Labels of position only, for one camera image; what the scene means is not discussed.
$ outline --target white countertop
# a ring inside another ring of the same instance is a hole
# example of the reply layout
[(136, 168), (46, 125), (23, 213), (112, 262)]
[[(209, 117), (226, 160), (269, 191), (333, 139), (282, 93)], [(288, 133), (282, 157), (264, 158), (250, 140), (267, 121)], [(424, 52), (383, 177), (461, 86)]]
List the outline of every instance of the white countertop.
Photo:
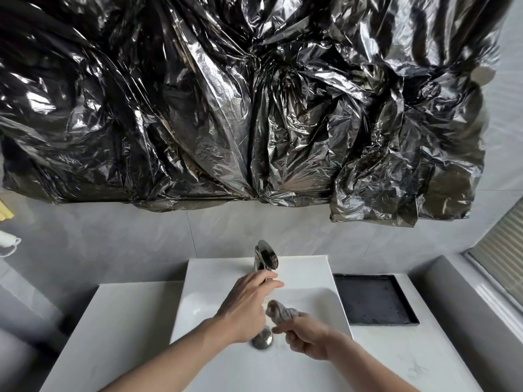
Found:
[[(480, 392), (409, 277), (396, 275), (418, 326), (351, 326), (374, 357), (421, 392)], [(182, 282), (101, 285), (41, 392), (96, 392), (165, 349)]]

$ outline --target hand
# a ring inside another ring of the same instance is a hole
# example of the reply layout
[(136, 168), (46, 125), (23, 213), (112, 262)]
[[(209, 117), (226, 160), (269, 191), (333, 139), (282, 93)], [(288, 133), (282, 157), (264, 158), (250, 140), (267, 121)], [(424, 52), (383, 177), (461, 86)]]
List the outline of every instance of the hand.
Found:
[(334, 332), (329, 326), (321, 323), (304, 312), (300, 316), (279, 324), (272, 329), (275, 334), (285, 333), (285, 341), (291, 350), (304, 353), (316, 360), (328, 360), (327, 343)]
[(284, 285), (273, 279), (276, 277), (276, 272), (262, 270), (237, 280), (215, 316), (223, 322), (229, 343), (248, 342), (264, 328), (263, 300)]

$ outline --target forearm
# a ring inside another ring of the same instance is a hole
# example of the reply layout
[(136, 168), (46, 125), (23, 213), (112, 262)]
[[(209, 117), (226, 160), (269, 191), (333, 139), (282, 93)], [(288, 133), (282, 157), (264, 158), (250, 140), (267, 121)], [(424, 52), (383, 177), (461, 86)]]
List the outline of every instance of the forearm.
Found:
[(208, 319), (163, 353), (101, 392), (181, 392), (228, 342), (219, 320)]
[(329, 337), (327, 355), (357, 392), (419, 392), (341, 332)]

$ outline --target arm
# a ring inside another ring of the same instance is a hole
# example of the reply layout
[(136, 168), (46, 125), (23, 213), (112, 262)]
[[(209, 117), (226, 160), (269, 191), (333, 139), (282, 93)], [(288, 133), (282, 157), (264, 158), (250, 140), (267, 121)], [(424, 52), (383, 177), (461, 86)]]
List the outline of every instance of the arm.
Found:
[(300, 313), (280, 324), (274, 333), (286, 333), (293, 351), (317, 360), (329, 360), (357, 392), (419, 392), (387, 369), (342, 332)]
[(247, 342), (265, 326), (264, 298), (284, 284), (271, 271), (238, 279), (210, 319), (171, 344), (163, 353), (122, 375), (100, 392), (181, 392), (229, 344)]

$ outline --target faucet spout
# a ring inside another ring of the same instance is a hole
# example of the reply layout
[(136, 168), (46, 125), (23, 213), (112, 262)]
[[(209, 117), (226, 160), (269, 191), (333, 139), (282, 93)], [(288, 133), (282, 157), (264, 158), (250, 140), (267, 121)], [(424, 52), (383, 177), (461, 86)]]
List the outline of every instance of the faucet spout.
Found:
[(265, 242), (263, 239), (258, 241), (258, 244), (254, 248), (254, 270), (271, 270), (274, 271), (278, 268), (278, 257), (270, 244)]

